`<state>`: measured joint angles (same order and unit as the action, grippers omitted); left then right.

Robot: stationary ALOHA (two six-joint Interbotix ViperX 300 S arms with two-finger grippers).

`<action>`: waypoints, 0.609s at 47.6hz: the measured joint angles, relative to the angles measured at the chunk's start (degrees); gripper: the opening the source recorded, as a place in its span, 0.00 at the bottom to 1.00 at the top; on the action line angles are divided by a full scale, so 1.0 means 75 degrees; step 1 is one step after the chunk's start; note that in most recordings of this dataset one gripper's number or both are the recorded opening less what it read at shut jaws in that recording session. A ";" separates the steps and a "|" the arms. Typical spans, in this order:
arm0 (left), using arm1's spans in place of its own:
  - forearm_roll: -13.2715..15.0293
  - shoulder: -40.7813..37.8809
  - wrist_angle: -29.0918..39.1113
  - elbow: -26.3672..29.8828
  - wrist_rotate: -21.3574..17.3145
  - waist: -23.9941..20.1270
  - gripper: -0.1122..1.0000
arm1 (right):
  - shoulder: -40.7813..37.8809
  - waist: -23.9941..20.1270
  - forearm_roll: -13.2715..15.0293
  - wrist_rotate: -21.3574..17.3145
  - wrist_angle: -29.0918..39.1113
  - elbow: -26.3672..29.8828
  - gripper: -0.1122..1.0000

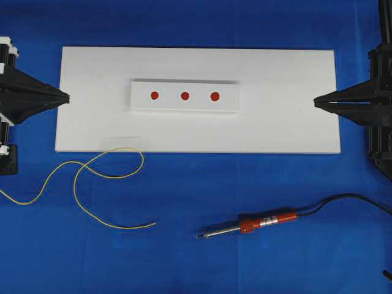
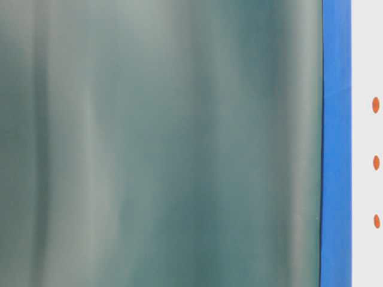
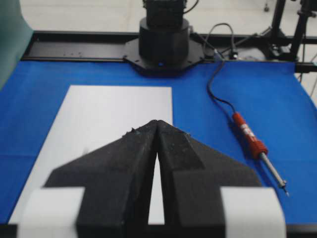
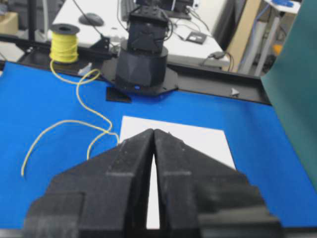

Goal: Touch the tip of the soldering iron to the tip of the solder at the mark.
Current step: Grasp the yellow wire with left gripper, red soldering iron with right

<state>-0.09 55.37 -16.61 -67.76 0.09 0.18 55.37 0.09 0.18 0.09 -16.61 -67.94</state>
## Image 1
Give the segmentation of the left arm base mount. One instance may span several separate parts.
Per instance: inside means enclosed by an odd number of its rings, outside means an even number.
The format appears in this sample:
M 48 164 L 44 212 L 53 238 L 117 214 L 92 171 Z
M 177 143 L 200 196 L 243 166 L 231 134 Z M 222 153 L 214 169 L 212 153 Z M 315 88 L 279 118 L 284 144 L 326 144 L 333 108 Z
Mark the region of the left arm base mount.
M 9 154 L 1 155 L 1 176 L 16 175 L 18 173 L 18 147 L 17 145 L 9 146 Z

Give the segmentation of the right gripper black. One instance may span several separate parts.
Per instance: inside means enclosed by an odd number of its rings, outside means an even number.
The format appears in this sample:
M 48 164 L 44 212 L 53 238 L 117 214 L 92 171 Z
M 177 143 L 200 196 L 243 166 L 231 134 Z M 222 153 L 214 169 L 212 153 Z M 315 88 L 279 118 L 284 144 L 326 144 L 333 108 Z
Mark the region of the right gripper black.
M 379 45 L 368 57 L 371 80 L 316 97 L 314 106 L 358 125 L 370 126 L 367 156 L 384 176 L 391 176 L 391 45 Z M 369 102 L 371 99 L 371 105 L 330 103 Z

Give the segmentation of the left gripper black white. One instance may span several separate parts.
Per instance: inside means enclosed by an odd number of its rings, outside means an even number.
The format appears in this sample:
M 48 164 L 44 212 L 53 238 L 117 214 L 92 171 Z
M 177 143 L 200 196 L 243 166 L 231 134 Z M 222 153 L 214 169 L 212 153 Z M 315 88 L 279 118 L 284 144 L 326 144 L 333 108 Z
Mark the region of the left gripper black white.
M 1 89 L 13 94 L 40 94 L 61 100 L 8 100 L 1 102 L 1 155 L 8 156 L 9 130 L 29 117 L 46 110 L 68 104 L 70 96 L 49 84 L 43 83 L 26 73 L 13 68 L 19 57 L 17 47 L 10 37 L 1 36 Z

